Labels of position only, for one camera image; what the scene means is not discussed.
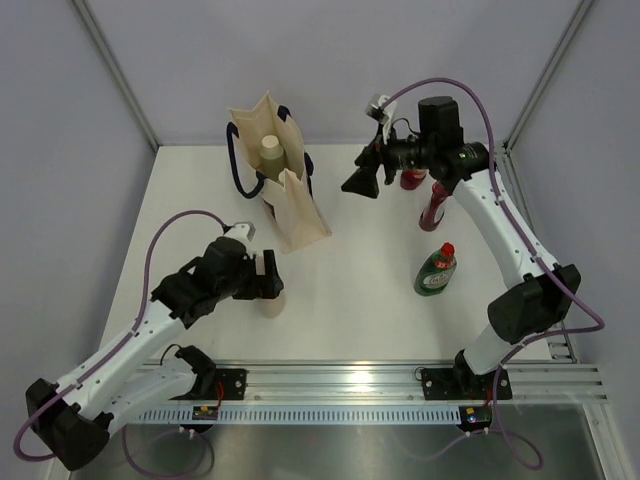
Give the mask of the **beige lotion bottle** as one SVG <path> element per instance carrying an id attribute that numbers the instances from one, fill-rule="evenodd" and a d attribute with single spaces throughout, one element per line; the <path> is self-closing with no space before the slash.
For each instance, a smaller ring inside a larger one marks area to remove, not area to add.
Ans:
<path id="1" fill-rule="evenodd" d="M 278 298 L 259 301 L 261 313 L 267 318 L 275 318 L 279 316 L 284 309 L 284 305 L 285 305 L 284 290 L 281 292 Z"/>

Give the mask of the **red dish soap bottle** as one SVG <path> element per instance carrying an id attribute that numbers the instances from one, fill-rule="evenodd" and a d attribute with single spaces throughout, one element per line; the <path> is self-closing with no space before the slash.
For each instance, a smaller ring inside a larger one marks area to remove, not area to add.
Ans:
<path id="1" fill-rule="evenodd" d="M 429 204 L 419 219 L 419 226 L 423 231 L 434 231 L 438 227 L 444 217 L 445 202 L 448 197 L 449 193 L 440 182 L 435 182 L 432 185 Z"/>
<path id="2" fill-rule="evenodd" d="M 415 190 L 425 180 L 426 170 L 405 170 L 401 174 L 400 187 L 404 190 Z"/>

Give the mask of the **red dish soap bottle front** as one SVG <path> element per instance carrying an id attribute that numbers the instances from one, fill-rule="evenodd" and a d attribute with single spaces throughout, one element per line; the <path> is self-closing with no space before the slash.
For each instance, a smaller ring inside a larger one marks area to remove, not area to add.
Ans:
<path id="1" fill-rule="evenodd" d="M 434 231 L 438 227 L 444 217 L 445 202 L 448 197 L 449 193 L 440 182 L 435 182 L 432 185 L 429 204 L 419 219 L 419 226 L 423 231 Z"/>

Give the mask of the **green lotion bottle white cap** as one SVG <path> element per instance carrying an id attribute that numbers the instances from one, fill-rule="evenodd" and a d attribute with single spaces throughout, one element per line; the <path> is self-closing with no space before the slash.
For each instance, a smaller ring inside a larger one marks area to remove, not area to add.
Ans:
<path id="1" fill-rule="evenodd" d="M 260 156 L 264 174 L 278 182 L 279 175 L 286 167 L 286 155 L 283 146 L 275 135 L 264 136 L 260 144 Z"/>

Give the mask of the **green dish soap bottle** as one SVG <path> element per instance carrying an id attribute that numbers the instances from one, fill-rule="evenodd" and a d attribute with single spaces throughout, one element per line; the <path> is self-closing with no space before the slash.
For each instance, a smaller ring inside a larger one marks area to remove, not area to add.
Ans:
<path id="1" fill-rule="evenodd" d="M 449 284 L 456 267 L 455 247 L 445 242 L 421 266 L 414 280 L 414 291 L 425 297 L 439 294 Z"/>

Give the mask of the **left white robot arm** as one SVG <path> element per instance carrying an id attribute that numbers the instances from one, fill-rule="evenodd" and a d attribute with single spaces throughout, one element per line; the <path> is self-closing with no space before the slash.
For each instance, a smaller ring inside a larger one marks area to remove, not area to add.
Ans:
<path id="1" fill-rule="evenodd" d="M 160 282 L 132 328 L 57 381 L 38 379 L 28 387 L 30 429 L 67 470 L 85 467 L 146 411 L 170 399 L 200 400 L 217 392 L 215 362 L 193 345 L 133 379 L 152 353 L 228 298 L 275 300 L 283 289 L 273 250 L 253 253 L 245 240 L 217 238 Z"/>

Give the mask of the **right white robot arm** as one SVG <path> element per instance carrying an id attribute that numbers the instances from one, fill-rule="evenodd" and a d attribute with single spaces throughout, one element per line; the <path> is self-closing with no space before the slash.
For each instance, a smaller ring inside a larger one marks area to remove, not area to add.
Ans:
<path id="1" fill-rule="evenodd" d="M 395 107 L 387 96 L 376 95 L 370 101 L 366 113 L 379 126 L 341 189 L 375 199 L 379 172 L 386 183 L 392 183 L 398 172 L 424 170 L 472 218 L 506 287 L 487 308 L 488 326 L 454 361 L 454 388 L 474 397 L 487 387 L 488 374 L 513 347 L 564 319 L 581 276 L 575 266 L 560 265 L 518 213 L 506 214 L 513 202 L 491 168 L 488 148 L 465 141 L 459 107 L 452 97 L 420 100 L 420 131 L 405 139 L 397 136 L 392 125 Z"/>

